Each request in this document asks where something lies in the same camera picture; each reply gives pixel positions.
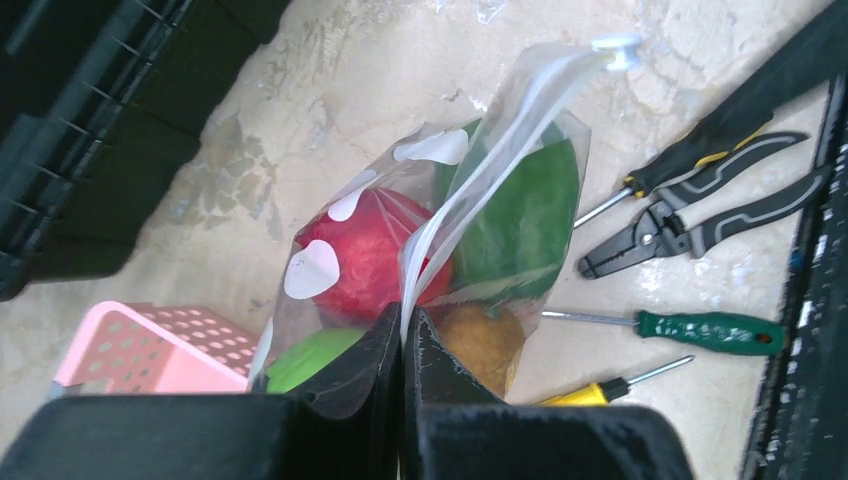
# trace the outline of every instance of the stained floor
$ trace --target stained floor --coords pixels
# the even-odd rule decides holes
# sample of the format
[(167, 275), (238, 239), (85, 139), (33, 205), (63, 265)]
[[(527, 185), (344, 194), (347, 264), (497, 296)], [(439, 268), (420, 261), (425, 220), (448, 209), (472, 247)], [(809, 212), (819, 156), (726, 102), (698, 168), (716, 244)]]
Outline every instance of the stained floor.
[[(281, 31), (245, 65), (209, 119), (203, 147), (113, 278), (33, 285), (0, 304), (0, 450), (45, 398), (80, 318), (102, 300), (205, 305), (261, 331), (293, 234), (395, 139), (424, 120), (479, 115), (522, 48), (641, 33), (643, 66), (593, 81), (571, 110), (593, 131), (582, 210), (685, 130), (728, 85), (825, 0), (295, 0)], [(822, 95), (772, 130), (815, 135)], [(687, 209), (694, 224), (778, 190), (811, 162), (814, 141), (741, 175)], [(595, 281), (577, 258), (630, 222), (629, 201), (575, 235), (550, 305), (629, 315), (715, 309), (777, 315), (797, 217), (727, 240), (703, 259), (653, 260)], [(616, 327), (543, 321), (509, 399), (532, 401), (686, 353), (695, 362), (634, 389), (679, 432), (698, 478), (734, 478), (763, 367)]]

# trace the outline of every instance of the pink plastic basket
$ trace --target pink plastic basket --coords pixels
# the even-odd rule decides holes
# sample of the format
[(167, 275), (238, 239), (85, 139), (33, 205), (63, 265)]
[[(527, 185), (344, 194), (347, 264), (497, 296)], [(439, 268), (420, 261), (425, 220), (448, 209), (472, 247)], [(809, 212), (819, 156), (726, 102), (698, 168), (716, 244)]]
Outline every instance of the pink plastic basket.
[(52, 396), (244, 392), (256, 337), (203, 307), (103, 302), (77, 330)]

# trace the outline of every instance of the pliers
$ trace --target pliers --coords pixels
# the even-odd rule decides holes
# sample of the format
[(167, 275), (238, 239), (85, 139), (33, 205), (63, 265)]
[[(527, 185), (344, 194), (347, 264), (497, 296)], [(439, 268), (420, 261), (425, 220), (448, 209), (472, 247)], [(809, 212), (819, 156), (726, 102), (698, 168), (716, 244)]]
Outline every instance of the pliers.
[(787, 217), (803, 208), (824, 187), (830, 166), (812, 170), (783, 190), (728, 210), (687, 229), (677, 211), (703, 200), (758, 161), (809, 138), (800, 132), (758, 135), (725, 159), (709, 164), (690, 178), (657, 189), (661, 200), (636, 223), (592, 250), (578, 263), (580, 274), (595, 279), (652, 258), (692, 251), (702, 257), (722, 240)]

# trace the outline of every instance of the green pepper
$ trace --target green pepper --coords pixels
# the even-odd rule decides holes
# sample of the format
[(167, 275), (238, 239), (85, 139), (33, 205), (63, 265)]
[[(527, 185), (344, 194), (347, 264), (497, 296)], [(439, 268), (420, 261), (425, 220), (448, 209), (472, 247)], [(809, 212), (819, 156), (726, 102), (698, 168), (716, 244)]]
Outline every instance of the green pepper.
[[(479, 122), (466, 125), (472, 135)], [(565, 262), (577, 203), (580, 173), (570, 140), (555, 125), (543, 147), (527, 155), (469, 225), (454, 252), (454, 285), (489, 288), (492, 302), (532, 299), (547, 293)], [(441, 204), (457, 167), (439, 165), (434, 196)]]

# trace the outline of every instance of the clear plastic bag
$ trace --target clear plastic bag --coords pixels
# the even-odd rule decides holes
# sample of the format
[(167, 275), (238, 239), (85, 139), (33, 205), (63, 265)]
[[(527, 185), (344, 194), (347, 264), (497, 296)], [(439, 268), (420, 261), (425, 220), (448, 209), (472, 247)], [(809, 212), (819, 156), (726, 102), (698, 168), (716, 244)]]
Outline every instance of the clear plastic bag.
[(633, 36), (525, 50), (484, 117), (425, 124), (392, 145), (295, 237), (251, 369), (288, 391), (352, 345), (390, 302), (416, 305), (499, 395), (563, 267), (589, 149), (564, 111), (594, 75), (634, 63)]

